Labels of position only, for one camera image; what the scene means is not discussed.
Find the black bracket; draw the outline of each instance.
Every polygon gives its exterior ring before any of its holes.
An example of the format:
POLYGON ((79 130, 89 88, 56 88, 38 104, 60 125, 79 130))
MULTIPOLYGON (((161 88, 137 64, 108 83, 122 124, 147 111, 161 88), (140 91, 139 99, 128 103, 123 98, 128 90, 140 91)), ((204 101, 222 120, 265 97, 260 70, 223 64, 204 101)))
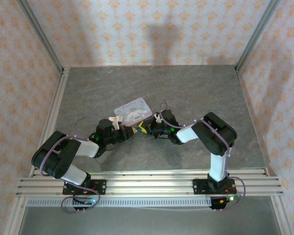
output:
POLYGON ((193 179, 193 191, 195 195, 204 194, 236 194, 235 181, 225 178, 223 184, 216 187, 211 179, 193 179))
MULTIPOLYGON (((106 194, 107 189, 107 180, 90 180, 88 188, 96 190, 100 195, 106 194)), ((70 184, 64 183, 63 186, 63 195, 94 195, 94 192, 85 191, 80 188, 74 187, 70 184)))

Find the orange floral pattern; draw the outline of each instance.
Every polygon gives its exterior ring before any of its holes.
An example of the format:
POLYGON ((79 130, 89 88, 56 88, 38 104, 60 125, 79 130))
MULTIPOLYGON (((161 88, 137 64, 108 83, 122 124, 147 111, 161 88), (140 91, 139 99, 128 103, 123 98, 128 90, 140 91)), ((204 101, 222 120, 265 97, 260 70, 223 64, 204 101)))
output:
POLYGON ((235 64, 269 0, 29 3, 62 65, 86 67, 235 64))
POLYGON ((47 117, 58 72, 15 0, 0 0, 0 235, 47 117))
POLYGON ((241 75, 262 151, 294 219, 294 0, 280 3, 241 75))

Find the enclosure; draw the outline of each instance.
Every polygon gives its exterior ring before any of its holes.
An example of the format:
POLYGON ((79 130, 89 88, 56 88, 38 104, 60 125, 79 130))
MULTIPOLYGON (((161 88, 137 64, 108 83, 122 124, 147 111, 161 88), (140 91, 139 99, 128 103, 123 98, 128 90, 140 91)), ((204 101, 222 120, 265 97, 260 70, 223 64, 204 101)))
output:
MULTIPOLYGON (((138 133, 73 163, 115 180, 111 195, 141 181, 148 200, 181 193, 170 201, 192 193, 210 158, 200 141, 138 133)), ((294 234, 294 0, 0 0, 0 234, 54 231, 294 234), (54 130, 72 134, 79 118, 140 97, 153 113, 167 102, 180 124, 214 112, 236 130, 229 172, 246 180, 242 204, 61 212, 63 183, 41 178, 33 153, 54 130)))

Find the floral wallpaper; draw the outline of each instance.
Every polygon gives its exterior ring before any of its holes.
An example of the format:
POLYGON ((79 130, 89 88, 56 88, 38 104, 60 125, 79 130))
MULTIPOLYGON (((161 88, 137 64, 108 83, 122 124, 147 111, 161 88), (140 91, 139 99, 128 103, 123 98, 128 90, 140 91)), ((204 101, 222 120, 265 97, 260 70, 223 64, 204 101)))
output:
POLYGON ((64 67, 235 64, 269 0, 29 0, 64 67))
POLYGON ((0 0, 0 235, 59 78, 16 0, 0 0))
POLYGON ((264 156, 294 219, 294 0, 282 0, 241 72, 264 156))

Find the aluminum frame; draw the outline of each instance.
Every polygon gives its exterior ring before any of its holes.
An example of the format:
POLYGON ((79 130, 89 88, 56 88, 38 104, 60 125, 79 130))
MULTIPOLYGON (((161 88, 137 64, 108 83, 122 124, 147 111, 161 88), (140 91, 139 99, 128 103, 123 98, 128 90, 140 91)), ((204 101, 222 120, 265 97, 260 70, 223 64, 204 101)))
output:
POLYGON ((239 61, 235 66, 236 71, 240 71, 243 67, 244 63, 250 56, 251 52, 253 51, 254 47, 257 44, 258 39, 260 38, 262 32, 266 28, 269 20, 271 19, 272 15, 275 13, 276 8, 278 7, 281 0, 271 0, 265 9, 260 21, 258 22, 253 34, 251 35, 239 61))
MULTIPOLYGON (((38 147, 40 147, 48 139, 48 137, 53 133, 56 119, 59 113, 59 108, 60 108, 64 88, 69 76, 69 72, 70 72, 70 68, 64 68, 64 71, 60 75, 58 86, 53 95, 52 104, 49 110, 48 118, 46 120, 38 147)), ((32 177, 34 172, 35 172, 35 167, 32 167, 29 172, 29 177, 32 177)), ((14 199, 7 224, 3 232, 4 235, 17 235, 19 233, 19 229, 21 227, 27 201, 28 201, 28 197, 16 197, 14 199)))
MULTIPOLYGON (((102 197, 196 197, 193 192, 195 178, 206 179, 208 170, 164 170, 164 171, 115 171, 91 174, 93 179, 106 179, 106 195, 102 197)), ((278 177, 266 176, 265 169, 232 169, 231 176, 242 178, 246 185, 246 196, 283 195, 278 177)), ((35 172, 33 178, 22 178, 17 189, 21 197, 63 196, 63 181, 43 177, 35 172)), ((238 191, 243 192, 242 183, 235 180, 238 191)))
POLYGON ((41 28, 33 10, 31 9, 30 5, 28 4, 27 0, 16 0, 20 5, 21 9, 23 10, 25 16, 27 17, 29 23, 31 24, 32 28, 34 29, 35 33, 37 34, 40 42, 44 46, 47 54, 49 55, 51 61, 53 62, 54 66, 59 72, 63 71, 61 62, 59 61, 56 53, 54 52, 47 36, 45 35, 43 29, 41 28))

